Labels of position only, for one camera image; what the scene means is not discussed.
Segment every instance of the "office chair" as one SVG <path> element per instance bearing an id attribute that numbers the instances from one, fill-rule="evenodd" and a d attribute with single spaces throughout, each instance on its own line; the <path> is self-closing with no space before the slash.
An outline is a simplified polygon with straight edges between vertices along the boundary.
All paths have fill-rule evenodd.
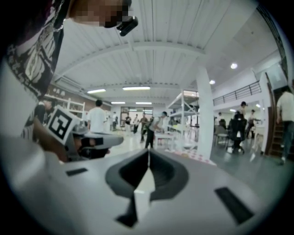
<path id="1" fill-rule="evenodd" d="M 232 146 L 228 146 L 232 148 L 232 152 L 236 149 L 241 149 L 244 154 L 244 149 L 240 146 L 240 143 L 245 140 L 245 128 L 246 128 L 247 120 L 244 118 L 243 114 L 237 113 L 234 116 L 234 119 L 230 120 L 229 124 L 229 138 L 234 141 Z"/>

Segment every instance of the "dark pants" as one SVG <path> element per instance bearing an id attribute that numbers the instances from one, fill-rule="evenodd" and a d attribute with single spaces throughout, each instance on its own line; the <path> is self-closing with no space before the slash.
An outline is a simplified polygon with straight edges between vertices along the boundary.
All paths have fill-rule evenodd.
<path id="1" fill-rule="evenodd" d="M 141 141 L 144 141 L 144 135 L 146 134 L 147 130 L 144 129 L 142 130 L 142 133 L 141 133 Z"/>
<path id="2" fill-rule="evenodd" d="M 251 130 L 251 128 L 254 127 L 254 124 L 253 123 L 248 123 L 248 127 L 247 127 L 247 130 L 246 130 L 246 138 L 248 138 L 248 135 L 249 135 L 249 131 Z"/>
<path id="3" fill-rule="evenodd" d="M 138 127 L 139 127 L 139 126 L 135 126 L 135 125 L 134 125 L 134 134 L 137 133 Z"/>
<path id="4" fill-rule="evenodd" d="M 287 158 L 290 153 L 290 148 L 292 145 L 293 135 L 294 135 L 294 122 L 292 121 L 285 121 L 284 130 L 283 130 L 283 157 Z"/>
<path id="5" fill-rule="evenodd" d="M 154 140 L 154 131 L 148 129 L 145 148 L 148 148 L 149 144 L 151 148 L 153 148 L 153 140 Z"/>

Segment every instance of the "table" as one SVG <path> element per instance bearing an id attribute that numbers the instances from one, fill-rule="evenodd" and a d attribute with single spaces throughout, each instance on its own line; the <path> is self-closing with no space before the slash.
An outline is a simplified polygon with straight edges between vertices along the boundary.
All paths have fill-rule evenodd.
<path id="1" fill-rule="evenodd" d="M 171 148 L 173 150 L 174 145 L 175 145 L 175 135 L 174 134 L 162 134 L 162 133 L 155 132 L 154 135 L 155 135 L 155 145 L 154 145 L 155 149 L 158 148 L 158 139 L 169 139 L 172 141 Z"/>
<path id="2" fill-rule="evenodd" d="M 254 132 L 254 144 L 252 146 L 252 148 L 254 149 L 256 147 L 256 141 L 257 141 L 257 136 L 260 134 L 260 135 L 263 135 L 265 131 L 265 127 L 264 126 L 256 126 L 255 127 L 255 132 Z"/>

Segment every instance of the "railing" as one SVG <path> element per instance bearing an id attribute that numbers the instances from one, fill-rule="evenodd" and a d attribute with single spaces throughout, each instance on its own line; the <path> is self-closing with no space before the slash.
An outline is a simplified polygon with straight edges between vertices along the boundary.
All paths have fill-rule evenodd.
<path id="1" fill-rule="evenodd" d="M 248 86 L 240 88 L 240 89 L 238 89 L 236 91 L 233 91 L 233 92 L 231 92 L 229 94 L 226 94 L 226 95 L 223 95 L 221 97 L 215 98 L 213 100 L 213 105 L 216 106 L 216 105 L 224 104 L 224 103 L 227 103 L 227 102 L 239 100 L 239 99 L 242 99 L 244 97 L 255 95 L 255 94 L 260 93 L 260 92 L 261 92 L 261 88 L 260 88 L 259 82 L 255 82 L 255 83 L 252 83 L 252 84 L 250 84 Z"/>

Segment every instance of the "white ceiling beam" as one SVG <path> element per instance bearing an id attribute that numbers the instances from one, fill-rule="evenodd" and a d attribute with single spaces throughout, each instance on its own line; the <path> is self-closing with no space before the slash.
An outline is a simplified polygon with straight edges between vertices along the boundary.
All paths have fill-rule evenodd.
<path id="1" fill-rule="evenodd" d="M 219 54 L 251 17 L 257 5 L 257 1 L 232 0 L 218 27 L 205 46 L 205 52 L 209 56 L 199 57 L 198 61 L 205 65 L 209 57 Z"/>
<path id="2" fill-rule="evenodd" d="M 108 102 L 120 101 L 120 102 L 133 103 L 133 104 L 135 104 L 136 102 L 168 103 L 170 101 L 168 97 L 158 98 L 158 97 L 133 97 L 133 96 L 103 97 L 103 100 L 107 100 Z"/>
<path id="3" fill-rule="evenodd" d="M 84 63 L 91 61 L 93 59 L 101 59 L 113 54 L 123 53 L 130 51 L 132 48 L 134 51 L 140 50 L 173 50 L 180 53 L 185 53 L 187 55 L 191 55 L 194 57 L 204 56 L 205 52 L 202 49 L 198 49 L 188 45 L 182 45 L 177 43 L 170 43 L 170 42 L 134 42 L 124 45 L 118 45 L 110 48 L 106 48 L 100 51 L 96 51 L 93 54 L 85 56 L 76 62 L 73 62 L 71 65 L 65 67 L 64 69 L 58 71 L 58 73 L 63 76 L 64 74 L 68 73 L 72 69 L 75 69 L 78 66 L 83 65 Z"/>
<path id="4" fill-rule="evenodd" d="M 189 86 L 190 84 L 187 84 L 186 87 L 183 87 L 184 89 L 189 90 L 195 90 L 196 87 Z M 151 88 L 162 88 L 162 89 L 180 89 L 182 86 L 175 85 L 175 84 L 108 84 L 108 85 L 101 85 L 101 86 L 92 86 L 85 88 L 85 90 L 98 90 L 98 89 L 122 89 L 123 87 L 132 87 L 132 86 L 150 86 Z"/>

